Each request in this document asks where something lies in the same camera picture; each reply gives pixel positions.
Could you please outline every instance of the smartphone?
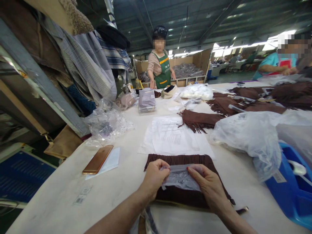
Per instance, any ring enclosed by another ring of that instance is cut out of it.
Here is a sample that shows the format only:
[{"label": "smartphone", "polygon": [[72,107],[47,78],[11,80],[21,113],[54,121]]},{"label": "smartphone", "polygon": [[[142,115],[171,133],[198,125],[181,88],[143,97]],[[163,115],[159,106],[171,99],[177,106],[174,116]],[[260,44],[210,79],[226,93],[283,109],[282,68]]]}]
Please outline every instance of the smartphone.
[{"label": "smartphone", "polygon": [[105,147],[100,148],[94,157],[91,159],[89,164],[85,167],[82,171],[82,174],[90,174],[94,175],[99,172],[102,165],[104,164],[105,160],[107,159],[108,155],[110,154],[111,150],[114,146],[108,145]]}]

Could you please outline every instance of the plaid fabric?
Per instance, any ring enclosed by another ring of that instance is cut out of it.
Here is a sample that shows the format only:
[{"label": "plaid fabric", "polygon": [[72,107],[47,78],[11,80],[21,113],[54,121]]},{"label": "plaid fabric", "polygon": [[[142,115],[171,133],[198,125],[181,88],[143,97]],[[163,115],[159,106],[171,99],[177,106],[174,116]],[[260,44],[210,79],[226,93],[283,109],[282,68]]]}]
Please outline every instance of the plaid fabric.
[{"label": "plaid fabric", "polygon": [[75,38],[50,18],[42,20],[42,24],[60,47],[65,65],[73,76],[77,89],[87,99],[94,100],[96,105],[103,97],[115,100],[117,89],[111,70],[109,74],[99,67]]},{"label": "plaid fabric", "polygon": [[107,42],[103,41],[101,35],[96,30],[94,32],[95,32],[96,38],[100,42],[100,45],[102,46],[105,52],[105,55],[108,60],[108,63],[110,64],[110,67],[112,69],[128,70],[129,63],[131,61],[127,54],[127,51],[114,47],[111,44],[108,44]]}]

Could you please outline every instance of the barcode sticker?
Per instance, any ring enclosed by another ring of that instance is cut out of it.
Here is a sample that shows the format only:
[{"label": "barcode sticker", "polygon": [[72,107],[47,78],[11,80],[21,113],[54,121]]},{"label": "barcode sticker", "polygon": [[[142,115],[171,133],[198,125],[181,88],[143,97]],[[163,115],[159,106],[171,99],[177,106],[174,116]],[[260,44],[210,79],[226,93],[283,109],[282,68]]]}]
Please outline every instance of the barcode sticker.
[{"label": "barcode sticker", "polygon": [[81,205],[83,201],[86,199],[88,193],[90,192],[92,187],[84,187],[79,193],[78,197],[75,199],[73,205]]},{"label": "barcode sticker", "polygon": [[240,115],[238,116],[238,120],[240,120],[240,121],[246,120],[246,117],[247,117],[247,115],[246,115],[245,113],[240,114]]},{"label": "barcode sticker", "polygon": [[280,171],[278,171],[277,173],[275,173],[273,175],[274,179],[276,180],[277,183],[286,183],[287,180],[285,179],[285,177],[282,175],[282,173]]}]

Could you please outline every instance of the white work table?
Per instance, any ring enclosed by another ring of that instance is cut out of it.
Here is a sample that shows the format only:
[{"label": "white work table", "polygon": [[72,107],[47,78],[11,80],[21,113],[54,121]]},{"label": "white work table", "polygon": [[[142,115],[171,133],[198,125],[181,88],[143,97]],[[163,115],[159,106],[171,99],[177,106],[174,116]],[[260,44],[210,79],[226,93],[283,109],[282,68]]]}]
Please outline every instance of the white work table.
[{"label": "white work table", "polygon": [[[265,86],[248,82],[245,87]],[[236,84],[214,84],[217,89],[233,88]],[[70,156],[41,186],[8,230],[17,233],[84,233],[99,219],[133,193],[143,181],[147,154],[138,154],[147,126],[153,117],[175,115],[168,107],[179,103],[157,98],[157,111],[139,115],[138,107],[129,108],[126,118],[136,129],[117,139],[120,147],[119,166],[85,180],[82,170],[97,152],[86,142]],[[197,105],[196,112],[213,113],[206,103]],[[207,139],[212,130],[207,131]],[[281,211],[265,184],[260,184],[251,157],[231,152],[222,146],[211,145],[214,164],[228,193],[236,202],[236,209],[249,207],[242,217],[258,233],[311,233],[292,221]],[[73,205],[85,187],[92,187],[80,206]],[[168,205],[153,204],[151,212],[159,233],[229,233],[215,214]]]}]

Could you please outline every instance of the bag strap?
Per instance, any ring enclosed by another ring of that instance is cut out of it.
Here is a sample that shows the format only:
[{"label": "bag strap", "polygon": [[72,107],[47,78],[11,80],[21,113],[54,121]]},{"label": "bag strap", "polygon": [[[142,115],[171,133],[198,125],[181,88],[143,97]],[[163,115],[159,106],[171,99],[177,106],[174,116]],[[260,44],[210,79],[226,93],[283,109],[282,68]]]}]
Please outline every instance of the bag strap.
[{"label": "bag strap", "polygon": [[4,95],[22,112],[26,119],[38,130],[40,135],[45,136],[46,140],[52,144],[53,139],[48,135],[48,132],[44,127],[35,119],[35,117],[28,111],[24,104],[14,95],[14,93],[9,89],[9,87],[0,80],[0,90]]}]

